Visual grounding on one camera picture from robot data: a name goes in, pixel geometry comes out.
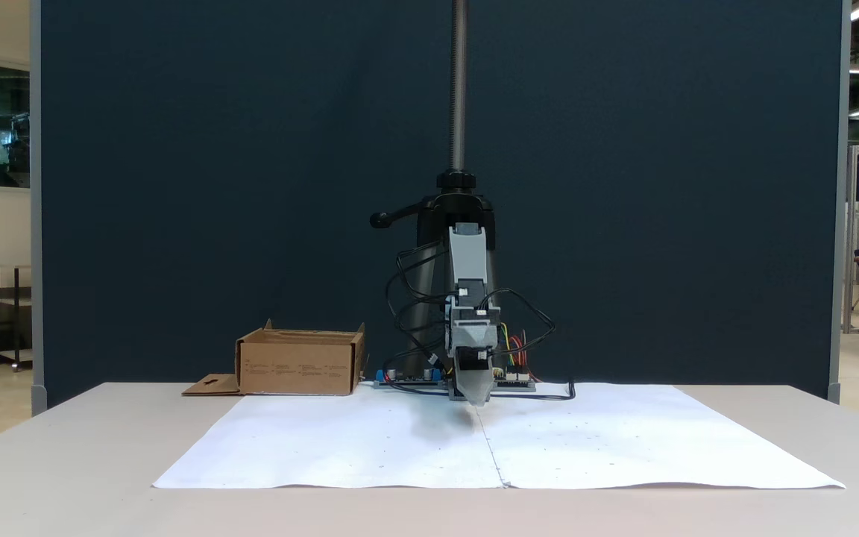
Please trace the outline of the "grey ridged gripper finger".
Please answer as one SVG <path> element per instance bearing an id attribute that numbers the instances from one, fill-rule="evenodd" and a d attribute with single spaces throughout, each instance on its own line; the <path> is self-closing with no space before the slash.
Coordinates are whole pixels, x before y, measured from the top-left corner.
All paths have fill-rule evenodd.
<path id="1" fill-rule="evenodd" d="M 456 390 L 460 391 L 465 401 L 474 407 L 482 407 L 490 400 L 492 384 L 494 384 L 491 358 L 490 364 L 490 369 L 460 369 L 453 360 Z"/>

